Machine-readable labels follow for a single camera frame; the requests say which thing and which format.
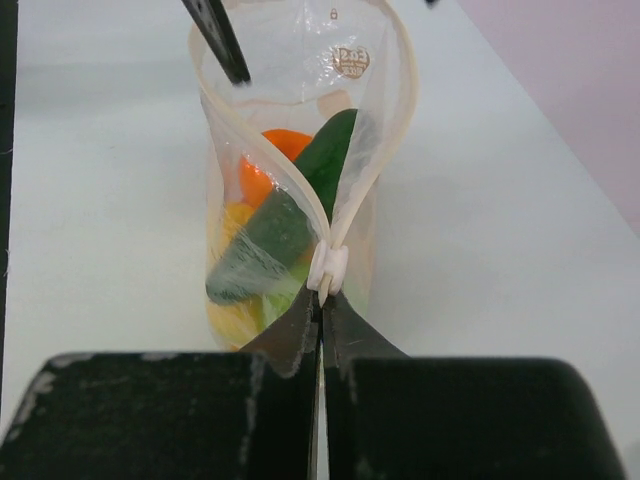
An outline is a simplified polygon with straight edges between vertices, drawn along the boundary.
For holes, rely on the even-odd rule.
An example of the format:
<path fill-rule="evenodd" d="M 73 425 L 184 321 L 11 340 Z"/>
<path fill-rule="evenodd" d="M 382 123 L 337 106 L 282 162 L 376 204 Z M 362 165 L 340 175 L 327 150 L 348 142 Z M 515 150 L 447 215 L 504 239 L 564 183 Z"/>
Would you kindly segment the green toy apple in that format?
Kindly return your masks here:
<path fill-rule="evenodd" d="M 309 261 L 297 262 L 262 296 L 262 324 L 270 326 L 292 305 L 300 289 L 306 284 Z"/>

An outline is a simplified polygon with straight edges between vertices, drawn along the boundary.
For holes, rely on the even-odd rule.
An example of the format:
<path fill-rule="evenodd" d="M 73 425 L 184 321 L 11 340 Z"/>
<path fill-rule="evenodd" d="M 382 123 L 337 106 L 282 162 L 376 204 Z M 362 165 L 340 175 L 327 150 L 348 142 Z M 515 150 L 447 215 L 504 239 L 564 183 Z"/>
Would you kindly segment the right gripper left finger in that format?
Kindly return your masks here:
<path fill-rule="evenodd" d="M 301 290 L 236 353 L 75 352 L 33 377 L 5 479 L 312 479 L 320 312 Z"/>

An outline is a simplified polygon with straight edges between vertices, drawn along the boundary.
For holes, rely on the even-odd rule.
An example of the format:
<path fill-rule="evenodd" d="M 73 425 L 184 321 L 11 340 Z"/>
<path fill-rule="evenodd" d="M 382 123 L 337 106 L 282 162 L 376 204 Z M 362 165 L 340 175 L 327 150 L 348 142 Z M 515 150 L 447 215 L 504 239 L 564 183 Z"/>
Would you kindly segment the orange toy tangerine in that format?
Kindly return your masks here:
<path fill-rule="evenodd" d="M 292 163 L 313 139 L 306 133 L 283 128 L 265 130 L 262 135 Z M 259 207 L 279 182 L 278 168 L 264 155 L 242 156 L 237 173 L 244 201 L 253 208 Z"/>

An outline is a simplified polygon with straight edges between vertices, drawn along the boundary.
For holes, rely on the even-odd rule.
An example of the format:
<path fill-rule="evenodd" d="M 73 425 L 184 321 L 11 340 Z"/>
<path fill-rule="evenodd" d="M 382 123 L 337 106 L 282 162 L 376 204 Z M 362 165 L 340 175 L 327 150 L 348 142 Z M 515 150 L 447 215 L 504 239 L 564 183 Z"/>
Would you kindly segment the dark green toy cucumber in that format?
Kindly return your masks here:
<path fill-rule="evenodd" d="M 327 215 L 333 211 L 357 114 L 355 108 L 334 114 L 294 162 Z M 305 213 L 284 190 L 274 189 L 208 274 L 208 298 L 240 300 L 265 293 L 291 269 L 311 242 Z"/>

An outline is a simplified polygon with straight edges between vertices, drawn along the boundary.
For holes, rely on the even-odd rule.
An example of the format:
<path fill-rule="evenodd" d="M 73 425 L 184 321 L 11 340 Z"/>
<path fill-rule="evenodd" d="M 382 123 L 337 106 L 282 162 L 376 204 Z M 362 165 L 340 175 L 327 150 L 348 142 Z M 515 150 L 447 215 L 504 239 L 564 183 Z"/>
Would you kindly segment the yellow toy mango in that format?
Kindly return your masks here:
<path fill-rule="evenodd" d="M 207 222 L 207 270 L 214 267 L 234 236 L 244 227 L 255 209 L 243 202 L 230 202 L 220 216 L 209 212 Z M 262 298 L 206 298 L 206 313 L 216 339 L 226 348 L 237 351 L 254 339 L 264 327 Z"/>

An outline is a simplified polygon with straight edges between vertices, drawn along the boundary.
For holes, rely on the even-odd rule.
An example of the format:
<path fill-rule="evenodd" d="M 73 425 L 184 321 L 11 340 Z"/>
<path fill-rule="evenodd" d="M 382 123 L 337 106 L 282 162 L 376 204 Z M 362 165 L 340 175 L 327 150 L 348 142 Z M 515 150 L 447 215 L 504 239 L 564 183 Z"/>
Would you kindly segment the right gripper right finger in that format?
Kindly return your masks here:
<path fill-rule="evenodd" d="M 528 357 L 411 357 L 343 295 L 323 308 L 333 479 L 621 479 L 584 378 Z"/>

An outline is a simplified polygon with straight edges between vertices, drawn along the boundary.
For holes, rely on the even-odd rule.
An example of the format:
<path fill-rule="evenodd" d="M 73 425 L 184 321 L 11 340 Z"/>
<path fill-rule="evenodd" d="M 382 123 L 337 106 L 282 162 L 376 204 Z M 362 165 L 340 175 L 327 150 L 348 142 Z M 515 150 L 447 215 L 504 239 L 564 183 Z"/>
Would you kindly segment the clear zip top bag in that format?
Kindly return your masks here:
<path fill-rule="evenodd" d="M 369 302 L 378 179 L 417 102 L 386 1 L 189 1 L 208 122 L 206 311 L 237 350 L 302 288 Z"/>

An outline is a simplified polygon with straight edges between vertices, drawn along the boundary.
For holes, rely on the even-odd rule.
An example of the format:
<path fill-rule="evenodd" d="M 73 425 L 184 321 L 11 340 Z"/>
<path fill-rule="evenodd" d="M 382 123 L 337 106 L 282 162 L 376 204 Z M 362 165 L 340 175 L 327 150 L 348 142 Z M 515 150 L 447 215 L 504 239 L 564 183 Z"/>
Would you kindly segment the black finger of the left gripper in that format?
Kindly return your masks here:
<path fill-rule="evenodd" d="M 183 0 L 198 31 L 232 85 L 249 85 L 251 75 L 221 0 Z"/>

